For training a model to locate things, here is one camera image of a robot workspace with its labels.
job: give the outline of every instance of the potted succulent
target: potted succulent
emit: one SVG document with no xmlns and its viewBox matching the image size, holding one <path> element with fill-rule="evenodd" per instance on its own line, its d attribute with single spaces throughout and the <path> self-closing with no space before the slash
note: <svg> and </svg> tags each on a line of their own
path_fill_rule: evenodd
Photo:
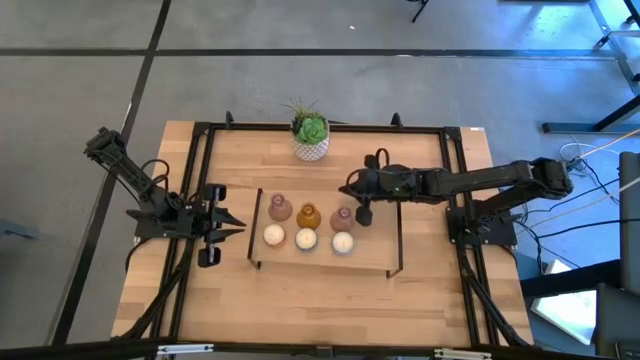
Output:
<svg viewBox="0 0 640 360">
<path fill-rule="evenodd" d="M 329 122 L 311 108 L 298 105 L 291 122 L 293 152 L 304 161 L 316 161 L 329 150 Z"/>
</svg>

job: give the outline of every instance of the tray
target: tray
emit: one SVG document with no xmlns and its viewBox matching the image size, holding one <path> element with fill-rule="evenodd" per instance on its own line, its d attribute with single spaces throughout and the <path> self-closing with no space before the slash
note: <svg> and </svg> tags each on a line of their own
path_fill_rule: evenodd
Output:
<svg viewBox="0 0 640 360">
<path fill-rule="evenodd" d="M 304 264 L 342 268 L 383 270 L 387 278 L 402 271 L 402 219 L 399 203 L 375 202 L 371 204 L 374 221 L 369 227 L 355 224 L 350 231 L 355 240 L 349 255 L 336 255 L 331 248 L 335 231 L 329 224 L 331 214 L 341 206 L 346 206 L 355 214 L 358 202 L 338 191 L 287 191 L 283 195 L 291 202 L 293 214 L 289 219 L 278 222 L 285 231 L 285 244 L 278 248 L 268 246 L 262 239 L 262 232 L 269 224 L 276 223 L 269 217 L 271 196 L 277 191 L 265 192 L 258 189 L 256 206 L 249 240 L 247 259 L 260 270 L 262 263 Z M 316 229 L 318 245 L 311 252 L 303 252 L 295 245 L 295 235 L 300 229 L 296 215 L 305 202 L 311 202 L 322 215 L 322 222 Z"/>
</svg>

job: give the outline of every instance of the wooden board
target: wooden board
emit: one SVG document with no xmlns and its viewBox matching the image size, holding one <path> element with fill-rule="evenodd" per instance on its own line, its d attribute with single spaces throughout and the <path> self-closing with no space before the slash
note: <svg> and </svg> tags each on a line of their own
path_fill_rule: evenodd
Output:
<svg viewBox="0 0 640 360">
<path fill-rule="evenodd" d="M 171 164 L 171 184 L 176 188 L 182 179 L 192 127 L 191 122 L 168 122 L 161 143 L 158 157 Z M 462 135 L 468 168 L 491 166 L 484 130 L 463 128 Z M 334 191 L 350 171 L 362 166 L 364 155 L 378 147 L 389 150 L 392 163 L 442 166 L 438 139 L 430 135 L 334 132 L 328 155 L 321 161 L 304 163 L 292 154 L 286 132 L 216 131 L 208 181 L 227 184 L 227 199 L 221 205 L 250 224 L 257 188 L 284 193 L 309 188 Z M 478 192 L 474 197 L 493 193 Z M 448 242 L 445 207 L 402 205 L 404 271 L 392 279 L 357 269 L 278 263 L 256 271 L 246 259 L 249 231 L 235 235 L 220 246 L 219 266 L 201 269 L 193 262 L 179 338 L 468 346 L 461 281 L 454 247 Z M 153 240 L 133 256 L 114 335 L 126 331 L 153 299 L 166 247 L 166 240 Z M 518 333 L 531 341 L 512 256 L 499 247 L 485 246 L 484 253 L 494 301 Z M 165 313 L 163 334 L 167 333 L 172 301 Z M 486 341 L 477 300 L 476 312 L 481 339 Z"/>
<path fill-rule="evenodd" d="M 359 205 L 354 198 L 337 191 L 287 191 L 283 193 L 293 205 L 293 215 L 279 223 L 285 230 L 285 244 L 279 248 L 267 245 L 262 239 L 265 227 L 273 224 L 267 208 L 271 195 L 262 194 L 260 212 L 256 222 L 256 234 L 253 248 L 253 259 L 262 261 L 262 270 L 268 270 L 269 263 L 302 264 L 310 266 L 334 266 L 356 269 L 382 270 L 378 276 L 385 276 L 384 271 L 398 269 L 398 211 L 397 205 L 388 202 L 371 204 L 375 214 L 375 222 L 364 227 L 356 224 L 351 230 L 354 248 L 348 256 L 334 254 L 331 240 L 335 231 L 331 229 L 329 217 L 339 207 L 346 206 L 355 214 Z M 318 245 L 312 252 L 300 251 L 295 243 L 295 234 L 300 229 L 296 223 L 296 214 L 305 202 L 311 202 L 322 216 L 320 226 L 316 229 Z"/>
</svg>

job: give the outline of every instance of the white candle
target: white candle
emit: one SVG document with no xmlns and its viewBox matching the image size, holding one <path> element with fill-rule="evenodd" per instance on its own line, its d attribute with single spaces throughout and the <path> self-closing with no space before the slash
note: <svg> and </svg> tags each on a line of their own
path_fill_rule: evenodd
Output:
<svg viewBox="0 0 640 360">
<path fill-rule="evenodd" d="M 262 238 L 267 245 L 272 247 L 279 247 L 284 244 L 284 229 L 278 224 L 271 224 L 264 228 Z"/>
<path fill-rule="evenodd" d="M 318 236 L 312 229 L 300 229 L 296 234 L 296 246 L 302 251 L 312 251 L 318 244 Z"/>
<path fill-rule="evenodd" d="M 353 236 L 348 232 L 339 232 L 333 236 L 331 241 L 331 247 L 333 251 L 338 255 L 349 255 L 353 250 Z"/>
</svg>

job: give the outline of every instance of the black floor stripe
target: black floor stripe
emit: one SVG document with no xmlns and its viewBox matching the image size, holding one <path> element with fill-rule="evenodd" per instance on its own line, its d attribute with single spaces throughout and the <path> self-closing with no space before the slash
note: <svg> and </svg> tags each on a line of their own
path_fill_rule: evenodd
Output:
<svg viewBox="0 0 640 360">
<path fill-rule="evenodd" d="M 140 68 L 140 73 L 138 74 L 133 94 L 131 95 L 129 111 L 127 112 L 124 124 L 120 131 L 125 144 L 131 136 L 133 124 L 135 123 L 135 118 L 140 107 L 140 101 L 142 100 L 142 95 L 151 71 L 151 65 L 153 64 L 154 51 L 158 47 L 170 7 L 171 0 L 163 0 L 160 13 L 158 14 L 158 20 L 156 21 L 151 41 L 149 42 L 149 47 L 145 52 L 146 55 L 142 62 L 142 67 Z M 104 225 L 104 221 L 107 216 L 107 209 L 109 208 L 114 187 L 115 181 L 113 180 L 113 177 L 105 177 L 96 199 L 96 206 L 94 208 L 91 221 L 89 222 L 87 230 L 83 236 L 82 252 L 77 266 L 75 267 L 71 285 L 68 287 L 69 290 L 67 292 L 66 299 L 64 299 L 64 305 L 59 317 L 60 320 L 58 321 L 53 335 L 53 345 L 65 344 L 69 337 L 69 332 L 73 325 L 73 318 L 76 310 L 78 309 L 78 304 L 82 297 L 82 290 L 84 289 L 84 284 L 91 268 L 91 262 L 98 246 L 100 232 L 102 231 L 102 226 Z"/>
<path fill-rule="evenodd" d="M 119 48 L 0 48 L 0 56 L 145 56 L 147 49 Z"/>
<path fill-rule="evenodd" d="M 0 48 L 0 56 L 409 56 L 494 58 L 614 58 L 613 50 L 504 50 L 504 49 L 118 49 L 118 48 Z"/>
<path fill-rule="evenodd" d="M 497 58 L 614 58 L 611 50 L 483 49 L 159 49 L 156 56 L 410 56 Z"/>
</svg>

